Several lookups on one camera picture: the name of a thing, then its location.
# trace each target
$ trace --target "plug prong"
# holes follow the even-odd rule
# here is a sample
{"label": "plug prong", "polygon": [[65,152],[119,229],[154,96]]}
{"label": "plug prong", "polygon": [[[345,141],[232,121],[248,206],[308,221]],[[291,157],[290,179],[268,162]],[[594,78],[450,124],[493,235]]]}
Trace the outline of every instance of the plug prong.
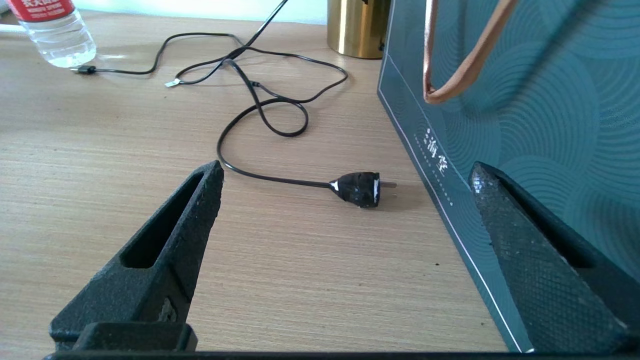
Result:
{"label": "plug prong", "polygon": [[393,189],[393,188],[395,188],[397,186],[398,186],[398,184],[396,184],[396,183],[388,183],[386,181],[380,181],[380,187],[381,188],[391,188],[391,189]]}

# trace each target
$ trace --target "black power cord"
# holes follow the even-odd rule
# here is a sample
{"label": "black power cord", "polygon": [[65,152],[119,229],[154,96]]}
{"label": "black power cord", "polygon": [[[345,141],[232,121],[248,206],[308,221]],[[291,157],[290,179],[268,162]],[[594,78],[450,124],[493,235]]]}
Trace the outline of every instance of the black power cord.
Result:
{"label": "black power cord", "polygon": [[[238,44],[241,45],[240,47],[234,49],[233,51],[229,52],[227,55],[222,56],[220,58],[216,58],[216,59],[213,59],[213,60],[204,61],[204,62],[201,62],[201,63],[190,65],[190,66],[182,69],[180,72],[178,72],[175,75],[175,80],[165,84],[167,87],[172,87],[172,86],[176,86],[176,85],[194,85],[194,84],[200,83],[200,82],[208,79],[210,76],[212,76],[224,64],[228,64],[229,66],[231,66],[238,73],[238,75],[243,80],[244,84],[246,85],[247,89],[251,93],[251,96],[253,97],[253,101],[254,101],[255,104],[253,106],[250,106],[249,108],[245,109],[240,114],[238,114],[238,116],[236,116],[233,120],[231,120],[229,125],[227,125],[226,128],[220,134],[220,137],[218,138],[218,144],[216,146],[216,152],[218,153],[218,157],[219,157],[220,161],[223,164],[225,164],[229,169],[231,169],[231,170],[233,170],[233,171],[235,171],[235,172],[237,172],[239,174],[245,175],[245,176],[249,176],[249,177],[253,177],[253,178],[261,179],[261,180],[275,181],[275,182],[278,182],[278,183],[295,184],[295,185],[302,185],[302,186],[312,186],[312,187],[316,187],[316,188],[329,188],[334,193],[336,193],[341,199],[343,199],[345,201],[348,201],[348,202],[352,202],[353,204],[356,204],[356,205],[360,206],[361,208],[373,208],[373,207],[376,207],[378,205],[379,200],[380,200],[380,187],[381,186],[395,187],[395,184],[380,182],[380,175],[378,173],[374,173],[374,172],[357,172],[357,173],[352,173],[352,174],[346,174],[346,175],[340,177],[339,179],[336,179],[336,180],[331,181],[329,183],[319,182],[319,181],[306,181],[306,180],[286,179],[286,178],[281,178],[281,177],[271,177],[271,176],[264,176],[264,175],[254,174],[252,172],[248,172],[248,171],[242,170],[240,168],[237,168],[237,167],[233,166],[222,155],[222,144],[223,144],[223,142],[225,140],[225,137],[228,135],[229,131],[242,118],[244,118],[245,116],[247,116],[248,114],[250,114],[250,113],[252,113],[253,111],[256,111],[256,110],[258,111],[258,114],[260,115],[260,118],[262,119],[263,123],[269,128],[269,130],[271,130],[272,132],[276,133],[277,135],[290,138],[290,137],[295,137],[295,136],[298,136],[298,135],[304,133],[305,130],[307,130],[307,126],[308,126],[308,123],[309,123],[309,114],[308,114],[307,109],[305,109],[303,104],[306,104],[308,102],[312,102],[313,100],[316,100],[318,97],[320,97],[320,95],[325,93],[327,90],[329,90],[329,89],[331,89],[331,88],[333,88],[333,87],[345,82],[347,80],[347,78],[349,77],[349,74],[343,68],[341,68],[341,67],[339,67],[337,65],[325,62],[325,61],[315,60],[315,59],[308,58],[308,57],[302,56],[302,55],[297,55],[297,54],[278,53],[278,52],[274,52],[274,51],[260,50],[260,49],[256,49],[254,47],[251,47],[251,45],[254,43],[254,41],[256,41],[256,39],[258,39],[260,34],[264,31],[264,29],[267,27],[267,25],[269,25],[269,23],[273,20],[273,18],[280,11],[280,9],[282,9],[284,4],[287,3],[287,1],[288,0],[283,0],[275,8],[275,10],[273,10],[271,15],[260,26],[258,31],[256,31],[256,33],[251,37],[251,39],[249,39],[249,41],[246,44],[243,44],[242,41],[237,36],[235,36],[233,34],[227,34],[227,33],[181,33],[181,34],[172,35],[172,36],[168,37],[163,42],[162,46],[160,47],[160,49],[158,50],[158,52],[156,54],[156,58],[154,60],[154,64],[153,64],[153,66],[151,66],[151,69],[149,69],[149,70],[146,70],[146,71],[129,71],[129,70],[118,70],[118,69],[98,69],[97,67],[91,66],[91,65],[83,65],[83,66],[80,66],[78,68],[74,68],[72,70],[76,71],[76,72],[78,72],[80,74],[94,74],[96,72],[113,72],[113,73],[118,73],[118,74],[147,75],[147,74],[151,74],[154,71],[156,71],[156,69],[158,68],[158,64],[159,64],[160,57],[161,57],[162,53],[166,49],[166,47],[169,44],[169,42],[171,42],[173,39],[176,39],[176,38],[179,38],[179,37],[190,37],[190,36],[211,36],[211,37],[230,37],[230,38],[233,38]],[[249,80],[247,75],[244,73],[244,71],[240,68],[240,66],[235,61],[235,59],[238,56],[240,56],[241,54],[243,54],[245,51],[255,51],[255,52],[261,53],[261,54],[298,58],[298,59],[301,59],[301,60],[309,61],[311,63],[316,63],[316,64],[324,65],[324,66],[327,66],[327,67],[331,67],[331,68],[341,72],[343,77],[342,77],[342,79],[340,79],[340,80],[338,80],[338,81],[336,81],[336,82],[324,87],[322,90],[320,90],[318,93],[316,93],[314,96],[312,96],[312,97],[310,97],[308,99],[292,99],[290,97],[286,97],[286,96],[280,95],[280,94],[268,89],[266,86],[264,86],[263,84],[261,84],[261,83],[259,83],[257,81]],[[211,65],[211,64],[215,64],[215,66],[205,76],[202,76],[201,78],[198,78],[198,79],[192,80],[192,81],[185,81],[185,80],[183,80],[181,78],[182,75],[184,75],[186,72],[189,72],[189,71],[191,71],[193,69],[197,69],[197,68],[200,68],[200,67],[204,67],[206,65]],[[273,98],[265,100],[265,101],[260,101],[260,99],[258,98],[258,95],[257,95],[257,93],[255,91],[255,88],[262,89],[267,94],[273,96]],[[269,120],[267,119],[267,117],[264,114],[263,107],[265,105],[275,104],[275,103],[279,103],[279,102],[280,103],[291,104],[291,105],[297,107],[298,109],[300,109],[300,111],[302,111],[302,114],[305,116],[305,121],[304,121],[304,124],[302,125],[302,127],[300,129],[298,129],[297,131],[293,131],[293,132],[287,133],[287,132],[283,132],[283,131],[280,131],[280,130],[276,129],[275,127],[273,127],[269,123]]]}

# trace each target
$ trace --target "plastic bottle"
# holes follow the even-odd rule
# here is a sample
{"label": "plastic bottle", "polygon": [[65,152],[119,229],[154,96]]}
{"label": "plastic bottle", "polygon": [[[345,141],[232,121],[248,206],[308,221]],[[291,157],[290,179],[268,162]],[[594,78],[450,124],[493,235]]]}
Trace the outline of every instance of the plastic bottle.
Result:
{"label": "plastic bottle", "polygon": [[75,67],[95,57],[95,43],[71,0],[8,0],[42,57]]}

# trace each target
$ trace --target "gold container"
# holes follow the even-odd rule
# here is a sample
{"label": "gold container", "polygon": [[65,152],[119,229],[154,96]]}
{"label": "gold container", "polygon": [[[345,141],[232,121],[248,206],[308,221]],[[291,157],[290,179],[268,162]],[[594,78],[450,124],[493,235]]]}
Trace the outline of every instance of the gold container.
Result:
{"label": "gold container", "polygon": [[340,54],[382,57],[391,0],[328,0],[327,42]]}

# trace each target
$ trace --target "bag handle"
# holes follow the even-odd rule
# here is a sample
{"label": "bag handle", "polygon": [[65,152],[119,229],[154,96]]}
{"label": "bag handle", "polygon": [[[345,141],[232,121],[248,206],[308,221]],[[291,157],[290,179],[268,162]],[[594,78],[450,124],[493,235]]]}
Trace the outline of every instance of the bag handle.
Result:
{"label": "bag handle", "polygon": [[480,38],[476,42],[473,50],[462,61],[451,78],[436,89],[431,84],[431,53],[433,52],[433,41],[435,39],[436,18],[438,16],[438,0],[427,0],[427,12],[424,18],[424,63],[422,75],[424,86],[422,95],[424,100],[430,104],[440,104],[456,97],[473,84],[484,65],[484,61],[491,54],[491,50],[500,37],[502,29],[507,24],[509,16],[513,12],[518,0],[499,0],[489,18]]}

